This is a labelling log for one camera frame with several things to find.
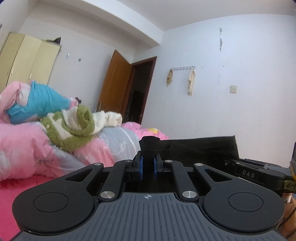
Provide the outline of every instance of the black fabric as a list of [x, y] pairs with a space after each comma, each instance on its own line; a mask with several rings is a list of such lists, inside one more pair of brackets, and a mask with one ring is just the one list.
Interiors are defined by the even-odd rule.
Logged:
[[162, 160], [179, 161], [186, 167], [193, 167], [197, 162], [211, 166], [213, 161], [239, 159], [235, 136], [163, 141], [148, 136], [139, 143], [145, 165], [153, 165], [157, 152]]

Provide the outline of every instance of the wardrobe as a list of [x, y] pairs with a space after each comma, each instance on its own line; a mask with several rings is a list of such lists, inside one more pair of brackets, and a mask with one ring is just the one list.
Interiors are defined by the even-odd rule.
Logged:
[[56, 43], [10, 33], [0, 53], [0, 92], [13, 81], [47, 85], [60, 48]]

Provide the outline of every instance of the ribbed surface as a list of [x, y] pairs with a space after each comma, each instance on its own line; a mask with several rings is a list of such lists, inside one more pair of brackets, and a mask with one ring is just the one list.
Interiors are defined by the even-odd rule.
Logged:
[[193, 203], [174, 194], [123, 193], [114, 202], [102, 203], [92, 218], [72, 232], [56, 236], [21, 233], [15, 241], [284, 241], [276, 231], [238, 235], [209, 222]]

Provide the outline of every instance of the wall switch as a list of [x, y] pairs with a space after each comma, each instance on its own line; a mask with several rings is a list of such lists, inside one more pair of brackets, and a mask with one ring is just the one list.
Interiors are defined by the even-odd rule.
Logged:
[[235, 86], [235, 85], [230, 86], [230, 93], [236, 94], [237, 93], [237, 86]]

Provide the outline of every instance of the cabinet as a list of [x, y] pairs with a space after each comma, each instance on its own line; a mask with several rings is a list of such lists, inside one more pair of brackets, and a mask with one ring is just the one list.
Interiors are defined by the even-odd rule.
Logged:
[[0, 54], [0, 92], [13, 81], [48, 83], [61, 46], [10, 33]]

